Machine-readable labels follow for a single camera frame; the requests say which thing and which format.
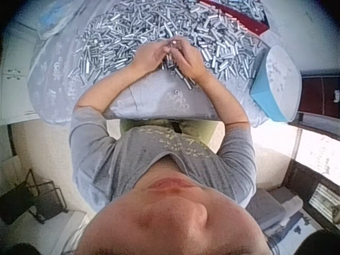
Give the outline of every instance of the door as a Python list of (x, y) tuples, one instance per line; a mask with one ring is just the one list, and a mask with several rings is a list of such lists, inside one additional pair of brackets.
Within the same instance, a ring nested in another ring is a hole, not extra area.
[(9, 34), (4, 36), (3, 42), (2, 73), (27, 77), (35, 45)]
[(2, 119), (34, 113), (27, 89), (27, 78), (16, 75), (2, 76)]

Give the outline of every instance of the white cabinet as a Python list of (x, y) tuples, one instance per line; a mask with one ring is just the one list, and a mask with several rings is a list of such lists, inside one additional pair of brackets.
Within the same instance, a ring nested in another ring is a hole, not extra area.
[(13, 118), (35, 113), (28, 95), (26, 77), (3, 75), (2, 95), (2, 118)]
[(27, 88), (27, 77), (34, 51), (34, 33), (17, 23), (3, 34), (0, 73), (0, 125), (39, 118)]
[(3, 42), (3, 74), (27, 77), (35, 45), (13, 34), (6, 34)]

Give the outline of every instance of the person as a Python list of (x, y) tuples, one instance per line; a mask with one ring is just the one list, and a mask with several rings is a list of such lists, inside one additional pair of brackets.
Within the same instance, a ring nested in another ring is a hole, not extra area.
[[(256, 191), (248, 118), (205, 69), (200, 52), (182, 37), (173, 40), (175, 47), (166, 41), (142, 45), (130, 65), (92, 86), (74, 108), (74, 180), (99, 211), (76, 254), (270, 254), (244, 209)], [(225, 124), (217, 154), (166, 126), (136, 126), (118, 140), (108, 135), (103, 111), (166, 54), (206, 93)]]

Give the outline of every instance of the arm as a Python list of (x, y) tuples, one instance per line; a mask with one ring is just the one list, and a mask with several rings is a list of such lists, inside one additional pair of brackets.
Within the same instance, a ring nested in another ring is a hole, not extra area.
[(93, 85), (75, 105), (69, 137), (73, 179), (95, 211), (111, 201), (116, 174), (112, 160), (116, 140), (109, 136), (102, 112), (122, 90), (159, 65), (164, 43), (141, 46), (131, 65)]
[(172, 40), (180, 42), (180, 50), (171, 48), (169, 52), (176, 59), (182, 72), (195, 80), (203, 89), (226, 126), (226, 131), (234, 127), (249, 129), (250, 124), (240, 103), (204, 66), (201, 53), (183, 37)]
[(167, 42), (162, 41), (142, 45), (129, 66), (100, 80), (90, 87), (80, 97), (74, 107), (74, 111), (81, 107), (90, 106), (100, 113), (103, 113), (124, 89), (160, 65), (166, 54), (164, 52), (166, 44)]
[(180, 47), (168, 51), (181, 71), (203, 89), (225, 124), (226, 135), (217, 155), (228, 167), (226, 172), (230, 171), (228, 185), (235, 191), (236, 202), (246, 207), (256, 190), (255, 152), (248, 118), (235, 97), (206, 70), (201, 53), (184, 38), (174, 39), (180, 42), (176, 44)]

